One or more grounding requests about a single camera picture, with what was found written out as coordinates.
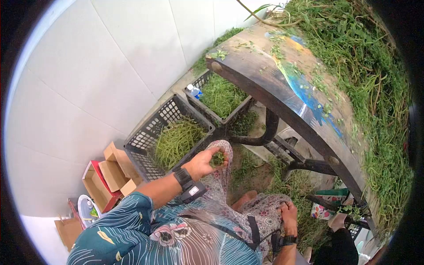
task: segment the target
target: white container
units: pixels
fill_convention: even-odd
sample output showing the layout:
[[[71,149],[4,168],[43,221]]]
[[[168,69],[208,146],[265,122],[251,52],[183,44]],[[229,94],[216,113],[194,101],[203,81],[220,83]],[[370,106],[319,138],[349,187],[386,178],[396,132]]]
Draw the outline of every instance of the white container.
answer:
[[[78,198],[78,213],[86,228],[90,227],[92,223],[95,223],[97,220],[99,220],[98,218],[91,216],[90,211],[92,208],[90,209],[88,202],[94,206],[97,214],[99,215],[99,218],[102,218],[105,215],[101,213],[99,207],[97,207],[97,205],[91,200],[90,197],[84,194],[81,195]]]

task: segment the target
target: black wristwatch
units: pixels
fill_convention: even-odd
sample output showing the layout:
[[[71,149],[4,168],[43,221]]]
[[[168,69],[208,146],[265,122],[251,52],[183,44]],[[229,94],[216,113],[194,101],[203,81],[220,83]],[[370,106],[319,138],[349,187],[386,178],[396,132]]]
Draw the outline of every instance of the black wristwatch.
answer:
[[[185,168],[176,168],[174,171],[174,176],[178,183],[181,185],[183,192],[185,192],[193,185],[193,179]]]
[[[299,239],[295,237],[294,235],[289,235],[285,237],[280,238],[280,245],[293,245],[293,244],[299,244]]]

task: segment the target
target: painted table top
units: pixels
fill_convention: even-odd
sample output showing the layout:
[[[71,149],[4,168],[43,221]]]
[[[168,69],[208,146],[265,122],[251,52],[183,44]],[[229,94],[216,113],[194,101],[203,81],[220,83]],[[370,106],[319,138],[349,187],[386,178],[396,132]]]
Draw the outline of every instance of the painted table top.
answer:
[[[217,57],[223,52],[228,52],[224,60]],[[363,200],[360,165],[365,146],[349,98],[300,37],[257,23],[210,51],[206,61],[208,68],[298,132],[329,162],[355,199]]]

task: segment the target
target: teal patterned shirt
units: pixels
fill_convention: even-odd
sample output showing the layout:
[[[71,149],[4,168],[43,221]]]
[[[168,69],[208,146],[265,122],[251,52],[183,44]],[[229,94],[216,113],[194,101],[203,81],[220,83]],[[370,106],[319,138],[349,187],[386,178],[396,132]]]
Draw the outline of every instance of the teal patterned shirt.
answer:
[[[199,200],[153,211],[153,201],[134,192],[81,233],[67,264],[260,265],[259,249],[252,251],[205,222],[178,216],[194,215],[249,238],[248,231],[212,212]]]

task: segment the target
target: green pile of vegetation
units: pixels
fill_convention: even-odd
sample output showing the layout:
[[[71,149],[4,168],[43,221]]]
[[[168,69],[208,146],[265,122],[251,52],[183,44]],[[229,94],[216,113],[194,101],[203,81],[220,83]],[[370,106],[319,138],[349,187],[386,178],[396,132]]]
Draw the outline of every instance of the green pile of vegetation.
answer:
[[[216,73],[201,90],[200,101],[221,118],[227,118],[247,97],[245,92]]]
[[[310,246],[314,251],[317,251],[322,245],[328,244],[331,238],[327,234],[329,230],[327,221],[311,217],[312,202],[305,198],[314,188],[309,178],[310,172],[294,170],[286,181],[281,181],[281,174],[285,165],[276,158],[270,159],[269,164],[274,178],[267,193],[287,194],[297,207],[298,250],[303,253]]]
[[[255,127],[258,116],[256,111],[250,110],[243,116],[237,117],[234,123],[230,125],[228,129],[229,133],[232,135],[248,136],[250,130]]]
[[[223,152],[216,152],[213,156],[211,161],[209,162],[209,165],[213,168],[219,167],[224,163],[224,153]]]
[[[226,30],[224,35],[222,35],[221,37],[217,38],[212,47],[208,47],[206,48],[202,55],[200,56],[200,58],[197,60],[197,62],[195,62],[192,66],[193,68],[193,74],[194,75],[199,75],[201,73],[203,73],[204,71],[206,71],[206,57],[205,55],[214,47],[218,46],[219,44],[223,43],[224,41],[228,40],[229,38],[233,37],[234,35],[236,35],[237,33],[243,31],[243,28],[232,28],[230,30]]]
[[[148,151],[156,166],[168,172],[206,135],[205,128],[183,116],[162,129],[156,146]]]
[[[352,138],[360,127],[368,145],[363,168],[378,199],[374,221],[380,238],[387,239],[402,217],[413,176],[403,151],[410,88],[402,60],[364,1],[292,0],[285,10],[282,22],[300,21],[307,47],[350,98]]]

